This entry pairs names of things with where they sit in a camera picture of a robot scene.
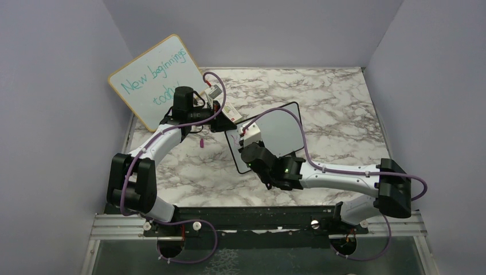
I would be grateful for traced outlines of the black-framed whiteboard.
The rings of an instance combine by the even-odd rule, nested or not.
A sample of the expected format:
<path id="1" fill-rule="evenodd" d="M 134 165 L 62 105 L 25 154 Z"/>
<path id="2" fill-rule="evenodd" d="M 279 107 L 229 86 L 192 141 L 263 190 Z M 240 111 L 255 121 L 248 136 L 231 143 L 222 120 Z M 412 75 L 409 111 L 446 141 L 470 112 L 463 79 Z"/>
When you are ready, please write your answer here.
<path id="1" fill-rule="evenodd" d="M 293 101 L 281 107 L 289 110 L 292 114 L 290 115 L 284 111 L 273 111 L 255 122 L 261 131 L 261 137 L 265 147 L 277 157 L 300 151 L 304 147 L 300 127 L 293 118 L 294 116 L 298 119 L 301 118 L 299 104 Z M 239 121 L 236 123 L 236 129 L 225 132 L 226 140 L 228 141 L 228 146 L 239 174 L 246 174 L 250 171 L 250 168 L 241 160 L 241 154 L 238 151 L 241 147 L 238 131 L 254 118 L 252 116 Z"/>

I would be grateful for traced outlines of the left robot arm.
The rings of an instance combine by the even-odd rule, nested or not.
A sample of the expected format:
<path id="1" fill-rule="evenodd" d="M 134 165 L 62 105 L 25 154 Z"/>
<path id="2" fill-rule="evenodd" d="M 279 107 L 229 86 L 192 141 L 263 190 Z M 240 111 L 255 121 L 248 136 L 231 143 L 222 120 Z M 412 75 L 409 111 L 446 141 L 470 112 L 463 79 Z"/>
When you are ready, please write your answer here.
<path id="1" fill-rule="evenodd" d="M 227 92 L 213 85 L 206 89 L 221 92 L 218 100 L 208 105 L 194 104 L 199 95 L 191 87 L 177 87 L 173 105 L 154 134 L 128 154 L 118 153 L 111 161 L 107 188 L 108 204 L 118 207 L 123 215 L 143 214 L 158 221 L 166 235 L 180 228 L 176 207 L 158 197 L 156 167 L 170 151 L 192 133 L 194 126 L 208 126 L 211 132 L 235 129 L 236 125 L 223 113 Z"/>

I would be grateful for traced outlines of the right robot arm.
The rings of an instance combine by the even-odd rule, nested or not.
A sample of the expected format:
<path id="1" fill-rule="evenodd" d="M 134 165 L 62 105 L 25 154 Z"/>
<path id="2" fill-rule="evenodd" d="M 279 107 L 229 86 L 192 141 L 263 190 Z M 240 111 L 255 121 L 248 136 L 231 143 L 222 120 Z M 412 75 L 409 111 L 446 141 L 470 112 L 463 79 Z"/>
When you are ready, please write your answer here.
<path id="1" fill-rule="evenodd" d="M 391 159 L 382 159 L 378 166 L 313 166 L 304 158 L 277 157 L 259 143 L 242 148 L 240 153 L 267 189 L 330 188 L 359 193 L 353 200 L 336 204 L 330 220 L 338 233 L 380 214 L 402 219 L 411 216 L 410 180 L 392 171 L 397 164 Z"/>

